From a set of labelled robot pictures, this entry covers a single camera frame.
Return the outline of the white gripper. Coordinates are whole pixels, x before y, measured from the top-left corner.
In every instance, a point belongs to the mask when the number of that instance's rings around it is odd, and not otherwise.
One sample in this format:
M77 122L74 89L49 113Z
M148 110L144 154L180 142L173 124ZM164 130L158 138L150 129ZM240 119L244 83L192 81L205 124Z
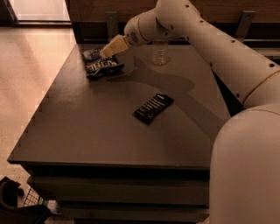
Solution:
M124 27L124 35L116 35L108 44L106 44L100 51L103 59L112 57L115 54L124 52L133 46L142 46L146 44L139 28L140 17L133 17Z

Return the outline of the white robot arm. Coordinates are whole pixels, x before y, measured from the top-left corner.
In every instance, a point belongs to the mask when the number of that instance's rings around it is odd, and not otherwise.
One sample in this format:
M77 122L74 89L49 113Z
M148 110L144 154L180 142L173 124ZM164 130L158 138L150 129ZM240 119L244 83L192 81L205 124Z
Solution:
M280 224L280 66L204 20L190 0L157 0L102 50L186 39L244 110L220 129L210 166L210 224Z

